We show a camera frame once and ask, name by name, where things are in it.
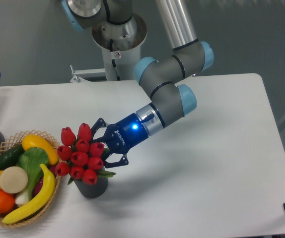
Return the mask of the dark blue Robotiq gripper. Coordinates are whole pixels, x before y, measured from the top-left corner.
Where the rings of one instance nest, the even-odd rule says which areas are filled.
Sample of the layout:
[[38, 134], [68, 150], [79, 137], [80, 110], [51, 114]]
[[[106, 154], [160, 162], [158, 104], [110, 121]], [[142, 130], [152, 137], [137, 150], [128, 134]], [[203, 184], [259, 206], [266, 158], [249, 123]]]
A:
[[108, 125], [103, 118], [99, 118], [91, 127], [92, 139], [100, 128], [106, 128], [103, 142], [111, 153], [124, 154], [117, 162], [104, 161], [104, 167], [115, 168], [129, 164], [127, 153], [134, 146], [148, 138], [148, 133], [135, 113], [127, 116], [115, 124]]

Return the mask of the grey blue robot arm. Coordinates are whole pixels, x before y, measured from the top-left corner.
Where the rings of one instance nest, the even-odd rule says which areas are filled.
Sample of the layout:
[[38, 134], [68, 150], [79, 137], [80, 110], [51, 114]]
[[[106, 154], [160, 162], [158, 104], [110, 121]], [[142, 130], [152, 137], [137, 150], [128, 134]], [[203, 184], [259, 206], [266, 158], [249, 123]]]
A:
[[106, 79], [135, 79], [150, 98], [148, 105], [115, 124], [99, 119], [93, 126], [93, 132], [106, 129], [98, 141], [107, 145], [109, 154], [122, 155], [118, 162], [105, 162], [106, 168], [127, 165], [131, 148], [193, 111], [196, 97], [181, 81], [214, 62], [210, 45], [198, 40], [184, 1], [159, 0], [156, 5], [173, 50], [163, 61], [141, 57], [147, 29], [130, 0], [62, 1], [75, 30], [91, 28], [102, 51]]

